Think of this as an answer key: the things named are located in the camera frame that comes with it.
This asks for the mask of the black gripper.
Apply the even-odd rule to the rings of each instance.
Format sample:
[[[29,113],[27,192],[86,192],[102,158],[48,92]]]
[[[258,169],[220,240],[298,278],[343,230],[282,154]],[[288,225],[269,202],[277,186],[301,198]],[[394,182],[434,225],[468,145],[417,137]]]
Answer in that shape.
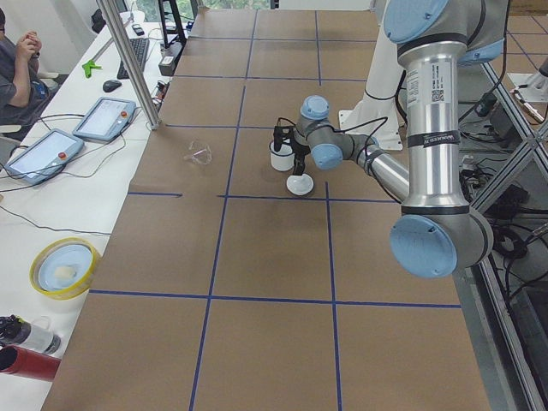
[[[311,149],[298,132],[293,132],[290,137],[290,145],[295,156],[292,175],[302,176],[306,168],[305,158],[311,153]]]

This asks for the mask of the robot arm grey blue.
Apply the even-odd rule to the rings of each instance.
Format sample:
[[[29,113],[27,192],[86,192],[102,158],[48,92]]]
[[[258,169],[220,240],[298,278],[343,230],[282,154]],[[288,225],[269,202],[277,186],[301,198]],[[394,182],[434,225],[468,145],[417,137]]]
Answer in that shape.
[[[407,73],[409,193],[390,231],[397,262],[445,277],[491,252],[490,224],[465,199],[459,174],[458,69],[503,52],[507,1],[391,1],[384,34]]]
[[[402,202],[409,196],[408,168],[380,148],[370,134],[349,134],[334,129],[328,120],[328,101],[318,95],[304,99],[293,140],[310,154],[321,170],[331,170],[344,160],[359,165],[388,194]]]

